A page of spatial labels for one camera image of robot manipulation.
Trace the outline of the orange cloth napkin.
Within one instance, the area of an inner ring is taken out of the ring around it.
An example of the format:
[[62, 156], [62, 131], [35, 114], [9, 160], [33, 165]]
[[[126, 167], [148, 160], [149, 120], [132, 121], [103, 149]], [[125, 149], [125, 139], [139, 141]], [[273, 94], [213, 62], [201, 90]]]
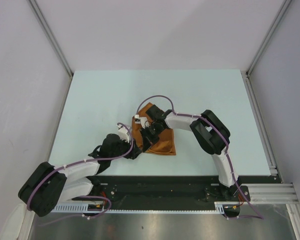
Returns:
[[[151, 125], [153, 120], [147, 115], [147, 111], [153, 106], [151, 102], [147, 103], [143, 108], [138, 111], [138, 115], [140, 117], [146, 117], [148, 123]], [[135, 139], [137, 146], [142, 149], [143, 140], [142, 135], [140, 133], [140, 129], [142, 125], [139, 123], [135, 123], [135, 118], [132, 118], [132, 136]], [[173, 129], [165, 129], [159, 135], [159, 141], [154, 144], [150, 149], [146, 151], [149, 154], [161, 155], [161, 156], [175, 156], [176, 148], [174, 142], [174, 130]]]

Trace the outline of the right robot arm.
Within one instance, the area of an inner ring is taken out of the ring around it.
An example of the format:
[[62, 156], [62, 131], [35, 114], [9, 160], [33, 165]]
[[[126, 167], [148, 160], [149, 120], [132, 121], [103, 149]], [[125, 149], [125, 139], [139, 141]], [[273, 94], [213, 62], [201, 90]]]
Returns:
[[160, 134], [165, 130], [179, 129], [190, 131], [195, 136], [200, 147], [211, 155], [218, 173], [221, 185], [220, 194], [232, 201], [239, 194], [236, 186], [238, 175], [231, 163], [228, 153], [230, 144], [230, 131], [211, 111], [205, 110], [200, 115], [176, 113], [169, 109], [162, 111], [156, 105], [151, 106], [147, 117], [134, 116], [134, 121], [141, 125], [142, 151], [146, 152], [160, 140]]

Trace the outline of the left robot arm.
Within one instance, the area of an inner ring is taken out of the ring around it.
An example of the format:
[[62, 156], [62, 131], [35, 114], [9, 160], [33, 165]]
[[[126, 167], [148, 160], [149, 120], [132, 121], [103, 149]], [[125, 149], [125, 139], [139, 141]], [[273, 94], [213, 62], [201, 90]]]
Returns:
[[136, 159], [142, 153], [134, 138], [122, 139], [110, 133], [101, 145], [88, 154], [89, 159], [56, 167], [42, 162], [18, 191], [18, 198], [27, 210], [39, 217], [48, 215], [58, 203], [86, 196], [95, 200], [101, 188], [93, 183], [92, 176], [104, 172], [113, 160], [121, 157]]

